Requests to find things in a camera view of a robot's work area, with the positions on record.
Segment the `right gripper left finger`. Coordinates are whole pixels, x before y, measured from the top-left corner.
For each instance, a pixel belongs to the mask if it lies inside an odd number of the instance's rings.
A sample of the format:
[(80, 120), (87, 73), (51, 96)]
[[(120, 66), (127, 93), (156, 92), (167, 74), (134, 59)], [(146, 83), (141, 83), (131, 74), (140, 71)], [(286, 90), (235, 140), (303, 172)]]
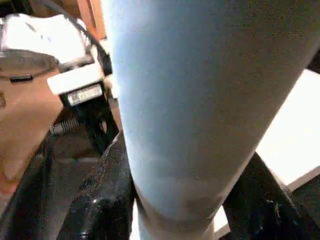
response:
[(128, 240), (136, 197), (125, 138), (118, 133), (79, 187), (58, 240)]

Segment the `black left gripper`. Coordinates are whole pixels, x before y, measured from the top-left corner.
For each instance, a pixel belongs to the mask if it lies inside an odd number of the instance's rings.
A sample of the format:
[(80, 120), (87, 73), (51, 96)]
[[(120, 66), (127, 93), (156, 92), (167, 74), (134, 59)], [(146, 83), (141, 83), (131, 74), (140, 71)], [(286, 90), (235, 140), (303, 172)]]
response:
[(107, 100), (89, 100), (74, 107), (79, 120), (84, 123), (91, 145), (103, 155), (112, 143), (119, 128)]

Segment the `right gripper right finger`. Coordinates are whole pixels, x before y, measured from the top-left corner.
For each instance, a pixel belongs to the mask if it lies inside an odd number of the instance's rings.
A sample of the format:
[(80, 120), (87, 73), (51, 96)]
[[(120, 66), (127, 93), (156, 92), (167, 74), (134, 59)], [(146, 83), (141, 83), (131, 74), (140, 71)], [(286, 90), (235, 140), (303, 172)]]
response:
[(223, 203), (232, 240), (318, 240), (320, 227), (254, 153)]

